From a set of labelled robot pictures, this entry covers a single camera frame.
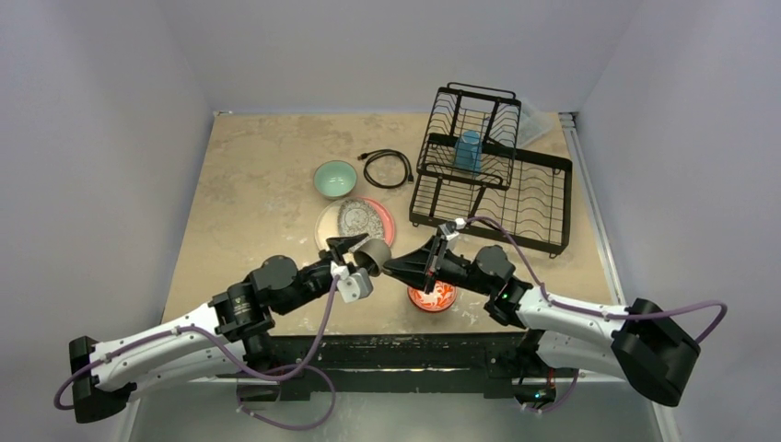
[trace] coiled black cable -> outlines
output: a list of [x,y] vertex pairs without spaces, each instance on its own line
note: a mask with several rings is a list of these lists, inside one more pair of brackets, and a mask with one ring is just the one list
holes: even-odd
[[[397,157],[402,162],[404,165],[404,178],[401,181],[397,182],[396,184],[382,184],[377,182],[371,177],[371,175],[369,175],[368,165],[382,157]],[[366,161],[364,164],[364,178],[374,187],[379,187],[381,189],[397,189],[402,187],[405,182],[414,182],[413,167],[410,165],[410,159],[398,150],[380,149],[373,152],[366,152],[365,154],[359,155],[358,160]]]

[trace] orange patterned bowl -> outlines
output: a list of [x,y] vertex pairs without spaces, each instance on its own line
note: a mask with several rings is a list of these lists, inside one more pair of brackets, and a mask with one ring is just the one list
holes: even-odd
[[434,284],[434,290],[429,294],[425,294],[412,287],[407,287],[407,295],[410,296],[410,300],[413,301],[413,304],[421,310],[436,313],[438,311],[447,310],[453,305],[453,302],[456,300],[456,287],[437,281],[437,283]]

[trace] wooden table surface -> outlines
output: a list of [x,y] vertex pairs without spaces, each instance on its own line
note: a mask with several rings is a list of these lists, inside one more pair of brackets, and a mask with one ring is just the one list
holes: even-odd
[[[530,150],[569,157],[558,118],[554,129],[529,146]],[[356,157],[367,151],[392,148],[417,160],[428,121],[427,114],[362,115],[219,115],[192,201],[181,252],[173,274],[163,320],[171,320],[225,291],[275,254],[291,257],[300,266],[317,260],[314,227],[330,201],[312,185],[321,163],[341,159],[358,170],[352,196],[368,196],[384,204],[396,223],[391,247],[401,256],[422,246],[433,227],[413,227],[408,220],[414,185],[382,190],[360,176]],[[389,167],[385,180],[403,175],[393,158],[379,160]],[[573,178],[572,225],[567,249],[555,259],[526,250],[535,272],[557,295],[603,304],[612,303],[597,240],[577,177]],[[462,236],[456,252],[473,257],[492,241]],[[518,267],[516,275],[530,277],[515,252],[505,247]],[[512,332],[483,311],[485,297],[461,290],[453,307],[425,313],[412,305],[406,287],[381,276],[367,299],[345,305],[337,295],[326,329],[330,334],[417,332]],[[272,335],[313,334],[322,319],[326,296],[285,315],[275,315]]]

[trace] mint green bowl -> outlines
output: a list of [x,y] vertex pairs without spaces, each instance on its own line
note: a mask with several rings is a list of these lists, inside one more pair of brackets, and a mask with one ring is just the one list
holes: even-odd
[[344,161],[334,160],[321,164],[315,171],[315,189],[330,200],[347,195],[356,186],[358,174]]

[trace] black dish rack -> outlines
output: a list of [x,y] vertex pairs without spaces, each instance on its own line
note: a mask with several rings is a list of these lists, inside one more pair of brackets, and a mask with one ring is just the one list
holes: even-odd
[[[564,251],[572,161],[515,148],[520,106],[515,93],[500,89],[448,83],[438,90],[417,162],[410,202],[413,225],[435,227],[454,218],[490,216],[521,247],[552,257]],[[466,131],[480,136],[472,163],[458,158]],[[501,232],[482,225],[468,226],[464,233],[507,242]]]

